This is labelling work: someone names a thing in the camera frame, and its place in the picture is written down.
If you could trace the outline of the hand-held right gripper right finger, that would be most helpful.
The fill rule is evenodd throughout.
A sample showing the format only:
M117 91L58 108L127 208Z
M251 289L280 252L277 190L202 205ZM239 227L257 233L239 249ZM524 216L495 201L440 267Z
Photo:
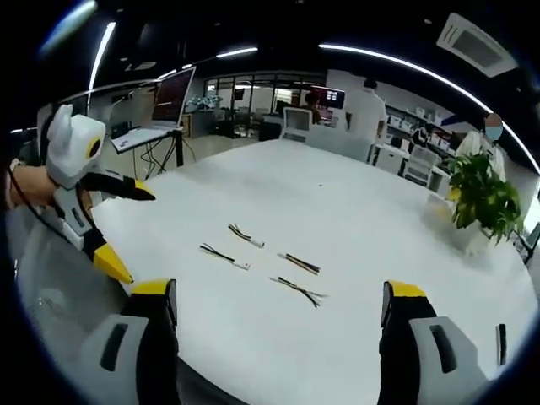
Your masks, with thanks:
M379 404L474 404L489 380L478 349L410 283L383 284Z

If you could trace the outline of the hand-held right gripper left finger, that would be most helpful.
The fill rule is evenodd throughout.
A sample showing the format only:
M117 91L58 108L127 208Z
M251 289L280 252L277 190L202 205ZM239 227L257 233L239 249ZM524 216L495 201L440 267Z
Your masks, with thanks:
M108 315L79 352L90 404L177 404L176 280L134 284L121 312Z

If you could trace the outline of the person's left hand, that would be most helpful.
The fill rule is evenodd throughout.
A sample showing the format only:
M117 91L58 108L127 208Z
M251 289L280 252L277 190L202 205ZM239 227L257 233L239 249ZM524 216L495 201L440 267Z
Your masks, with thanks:
M51 206L57 185L48 175L46 167L25 165L13 159L6 174L5 198L8 210L25 204L24 198L34 206Z

